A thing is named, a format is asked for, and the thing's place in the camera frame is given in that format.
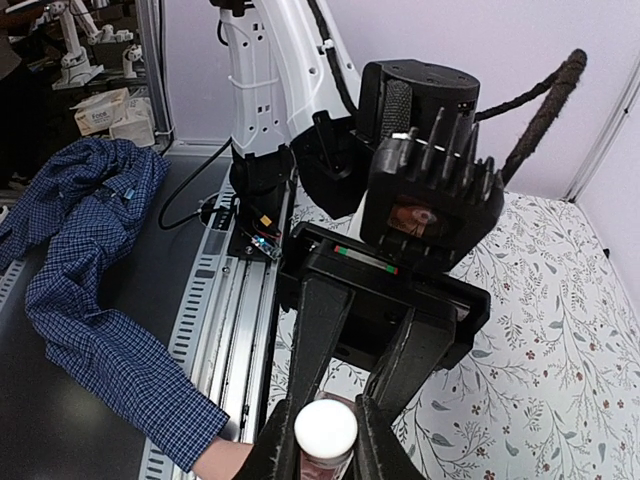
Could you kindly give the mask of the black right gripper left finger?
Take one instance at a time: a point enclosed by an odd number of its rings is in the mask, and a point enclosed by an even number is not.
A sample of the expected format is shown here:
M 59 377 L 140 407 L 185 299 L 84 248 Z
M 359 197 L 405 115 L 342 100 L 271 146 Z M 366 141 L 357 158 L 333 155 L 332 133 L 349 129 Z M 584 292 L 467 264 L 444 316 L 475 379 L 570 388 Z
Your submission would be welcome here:
M 278 402 L 239 470 L 239 480 L 292 480 L 300 477 L 300 449 L 294 422 L 300 409 L 290 398 Z

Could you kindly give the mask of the white nail polish brush cap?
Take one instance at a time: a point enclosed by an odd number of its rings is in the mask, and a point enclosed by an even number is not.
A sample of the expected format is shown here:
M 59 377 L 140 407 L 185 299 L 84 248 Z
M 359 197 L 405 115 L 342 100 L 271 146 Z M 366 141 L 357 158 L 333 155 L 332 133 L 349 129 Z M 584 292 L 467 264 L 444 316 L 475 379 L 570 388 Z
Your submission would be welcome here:
M 306 405 L 294 422 L 299 447 L 312 457 L 332 460 L 351 451 L 358 424 L 354 412 L 344 403 L 321 399 Z

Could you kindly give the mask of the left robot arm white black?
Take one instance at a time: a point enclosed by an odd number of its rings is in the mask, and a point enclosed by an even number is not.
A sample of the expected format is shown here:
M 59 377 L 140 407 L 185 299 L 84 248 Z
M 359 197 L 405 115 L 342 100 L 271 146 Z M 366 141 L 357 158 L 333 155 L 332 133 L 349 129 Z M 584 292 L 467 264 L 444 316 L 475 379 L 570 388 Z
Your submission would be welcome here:
M 450 277 L 504 205 L 501 173 L 476 156 L 480 83 L 414 59 L 357 70 L 323 1 L 218 7 L 236 229 L 297 313 L 290 407 L 337 356 L 369 371 L 366 401 L 394 419 L 489 317 L 489 294 Z

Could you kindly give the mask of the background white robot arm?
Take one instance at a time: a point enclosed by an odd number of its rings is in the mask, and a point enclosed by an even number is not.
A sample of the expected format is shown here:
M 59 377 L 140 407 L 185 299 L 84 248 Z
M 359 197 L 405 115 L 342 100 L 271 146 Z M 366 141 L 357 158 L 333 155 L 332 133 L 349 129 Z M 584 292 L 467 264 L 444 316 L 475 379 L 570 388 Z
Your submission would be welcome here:
M 81 45 L 77 26 L 91 41 L 100 39 L 100 30 L 83 1 L 52 1 L 46 11 L 59 21 L 66 47 L 60 61 L 61 77 L 52 84 L 52 89 L 60 91 L 85 86 L 101 74 L 104 67 L 91 64 L 86 48 Z

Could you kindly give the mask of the blue checked sleeve forearm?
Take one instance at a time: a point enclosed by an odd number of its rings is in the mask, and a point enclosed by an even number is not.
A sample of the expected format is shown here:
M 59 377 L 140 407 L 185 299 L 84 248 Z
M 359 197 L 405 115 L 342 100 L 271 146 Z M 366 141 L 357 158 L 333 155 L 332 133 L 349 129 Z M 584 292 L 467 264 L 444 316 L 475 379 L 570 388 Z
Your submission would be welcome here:
M 1 263 L 46 244 L 25 312 L 49 361 L 192 471 L 228 422 L 148 330 L 100 305 L 105 272 L 129 255 L 169 162 L 128 140 L 85 138 L 55 153 L 1 225 Z

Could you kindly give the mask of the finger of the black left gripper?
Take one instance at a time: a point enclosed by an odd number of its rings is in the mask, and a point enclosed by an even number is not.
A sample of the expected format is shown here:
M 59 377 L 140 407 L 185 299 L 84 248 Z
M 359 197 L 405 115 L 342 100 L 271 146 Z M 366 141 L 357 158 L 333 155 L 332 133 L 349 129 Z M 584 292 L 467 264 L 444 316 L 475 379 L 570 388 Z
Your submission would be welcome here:
M 309 275 L 303 280 L 289 369 L 291 405 L 305 405 L 314 398 L 353 299 L 351 288 L 331 279 Z
M 396 418 L 435 370 L 455 339 L 457 310 L 411 308 L 371 371 L 364 394 L 385 418 Z

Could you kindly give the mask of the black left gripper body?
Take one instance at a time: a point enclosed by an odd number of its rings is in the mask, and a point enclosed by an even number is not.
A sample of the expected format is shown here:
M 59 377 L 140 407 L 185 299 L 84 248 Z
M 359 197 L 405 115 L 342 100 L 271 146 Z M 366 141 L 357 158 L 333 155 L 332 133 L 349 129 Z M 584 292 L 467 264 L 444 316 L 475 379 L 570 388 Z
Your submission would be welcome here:
M 451 370 L 473 349 L 488 322 L 491 295 L 476 286 L 434 271 L 416 271 L 392 263 L 353 238 L 309 222 L 290 233 L 280 270 L 281 305 L 300 303 L 303 278 L 318 274 L 355 292 L 335 356 L 371 371 L 411 308 L 455 322 L 452 345 L 435 369 Z

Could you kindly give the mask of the person's bare hand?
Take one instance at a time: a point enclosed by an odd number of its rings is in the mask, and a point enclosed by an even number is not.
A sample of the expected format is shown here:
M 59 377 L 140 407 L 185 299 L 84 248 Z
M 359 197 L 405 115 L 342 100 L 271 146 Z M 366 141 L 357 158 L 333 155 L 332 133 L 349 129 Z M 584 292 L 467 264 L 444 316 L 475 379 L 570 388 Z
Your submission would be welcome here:
M 216 437 L 194 463 L 192 471 L 200 479 L 231 480 L 239 472 L 254 445 Z

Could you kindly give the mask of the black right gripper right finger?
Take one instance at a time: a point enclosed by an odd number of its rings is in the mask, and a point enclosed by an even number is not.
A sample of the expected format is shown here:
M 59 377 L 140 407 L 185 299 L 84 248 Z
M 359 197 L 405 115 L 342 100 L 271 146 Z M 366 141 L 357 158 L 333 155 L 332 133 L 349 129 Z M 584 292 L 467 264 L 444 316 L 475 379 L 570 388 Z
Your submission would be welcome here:
M 358 423 L 354 445 L 354 479 L 409 480 L 418 470 L 383 418 L 376 402 L 363 394 L 355 400 Z

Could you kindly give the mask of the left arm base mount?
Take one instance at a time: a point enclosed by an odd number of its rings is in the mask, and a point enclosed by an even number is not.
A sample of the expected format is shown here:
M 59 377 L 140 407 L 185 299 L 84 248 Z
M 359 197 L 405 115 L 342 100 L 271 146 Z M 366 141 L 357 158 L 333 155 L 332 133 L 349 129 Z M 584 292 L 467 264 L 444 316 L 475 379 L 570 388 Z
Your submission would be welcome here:
M 198 213 L 204 225 L 213 220 L 212 229 L 231 233 L 229 255 L 273 262 L 282 258 L 282 231 L 274 220 L 254 206 L 242 211 L 235 194 L 228 206 L 216 205 L 218 197 L 215 194 L 202 200 Z

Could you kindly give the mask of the pink nail polish bottle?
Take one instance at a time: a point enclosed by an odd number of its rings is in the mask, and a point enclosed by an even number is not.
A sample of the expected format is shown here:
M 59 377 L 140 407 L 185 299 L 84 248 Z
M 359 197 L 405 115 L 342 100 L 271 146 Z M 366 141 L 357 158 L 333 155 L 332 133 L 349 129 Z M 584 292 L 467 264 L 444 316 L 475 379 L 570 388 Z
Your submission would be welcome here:
M 329 392 L 319 392 L 315 399 L 332 399 L 346 404 L 354 412 L 354 403 L 343 397 Z M 352 458 L 353 448 L 347 454 L 332 460 L 321 460 L 306 454 L 300 448 L 300 478 L 301 479 L 342 479 Z

